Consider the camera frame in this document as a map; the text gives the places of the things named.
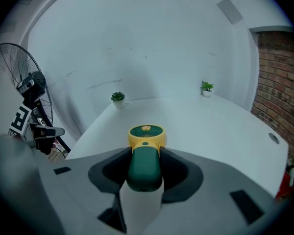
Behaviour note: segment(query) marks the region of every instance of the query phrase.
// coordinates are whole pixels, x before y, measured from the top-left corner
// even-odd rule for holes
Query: white table
[[[250,112],[216,95],[134,100],[121,110],[111,104],[79,139],[68,159],[127,147],[128,130],[145,124],[165,129],[166,148],[229,164],[272,196],[277,194],[287,161],[287,143]],[[280,144],[270,139],[270,132]]]

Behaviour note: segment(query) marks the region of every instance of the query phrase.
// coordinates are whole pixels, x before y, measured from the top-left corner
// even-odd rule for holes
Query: brick wall
[[[294,35],[259,34],[258,88],[251,112],[289,144],[294,160]]]

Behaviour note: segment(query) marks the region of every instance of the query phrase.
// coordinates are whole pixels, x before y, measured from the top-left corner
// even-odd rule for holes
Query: small green plant
[[[113,102],[121,101],[125,98],[124,94],[122,92],[115,92],[111,96],[111,100]]]
[[[201,82],[201,88],[202,88],[204,91],[208,91],[208,92],[210,92],[211,89],[212,89],[213,87],[214,87],[213,84],[209,84],[208,82],[204,82],[204,81]]]

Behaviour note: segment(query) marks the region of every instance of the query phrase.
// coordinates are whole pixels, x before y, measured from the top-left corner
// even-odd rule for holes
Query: potted plant
[[[124,98],[125,96],[122,92],[115,92],[111,96],[111,100],[117,109],[122,109],[124,107]]]
[[[214,87],[213,84],[209,84],[208,82],[203,82],[201,84],[201,88],[202,88],[202,95],[205,97],[211,97],[212,91],[211,89]]]

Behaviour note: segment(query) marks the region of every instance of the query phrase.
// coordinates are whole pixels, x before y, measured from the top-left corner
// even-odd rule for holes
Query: red object
[[[282,183],[280,185],[280,190],[277,193],[275,198],[279,199],[281,197],[289,197],[292,194],[292,191],[294,190],[294,183],[292,187],[289,186],[289,183],[290,183],[290,176],[288,173],[284,172]]]

